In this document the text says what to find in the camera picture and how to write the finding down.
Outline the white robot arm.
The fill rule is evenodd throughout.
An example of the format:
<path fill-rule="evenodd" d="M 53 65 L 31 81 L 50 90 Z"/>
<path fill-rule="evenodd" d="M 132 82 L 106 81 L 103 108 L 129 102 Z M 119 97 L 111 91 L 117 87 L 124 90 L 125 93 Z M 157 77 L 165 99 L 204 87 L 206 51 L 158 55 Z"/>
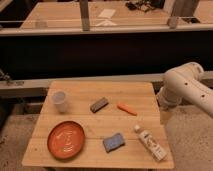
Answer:
<path fill-rule="evenodd" d="M 185 99 L 213 118 L 213 90 L 201 83 L 203 75 L 203 67 L 196 62 L 167 70 L 163 86 L 156 95 L 159 105 L 168 110 Z"/>

